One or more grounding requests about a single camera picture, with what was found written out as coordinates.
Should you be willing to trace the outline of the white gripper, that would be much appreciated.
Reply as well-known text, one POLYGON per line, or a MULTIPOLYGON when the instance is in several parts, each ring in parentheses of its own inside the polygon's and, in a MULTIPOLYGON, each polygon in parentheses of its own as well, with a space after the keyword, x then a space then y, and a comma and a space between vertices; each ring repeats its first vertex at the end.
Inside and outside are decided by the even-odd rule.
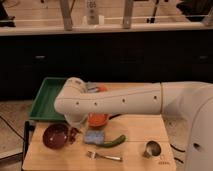
POLYGON ((86 121, 87 116, 86 115, 66 115, 65 119, 70 126, 79 129, 82 127, 82 125, 86 121))

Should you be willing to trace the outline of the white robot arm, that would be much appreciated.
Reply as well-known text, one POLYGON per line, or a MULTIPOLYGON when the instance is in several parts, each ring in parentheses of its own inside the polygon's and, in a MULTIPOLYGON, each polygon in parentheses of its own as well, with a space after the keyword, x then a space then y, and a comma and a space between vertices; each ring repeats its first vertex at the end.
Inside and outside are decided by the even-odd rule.
POLYGON ((90 93, 83 80, 71 77, 54 108, 72 122, 89 113, 179 115, 188 122, 185 171, 213 171, 213 83, 162 82, 90 93))

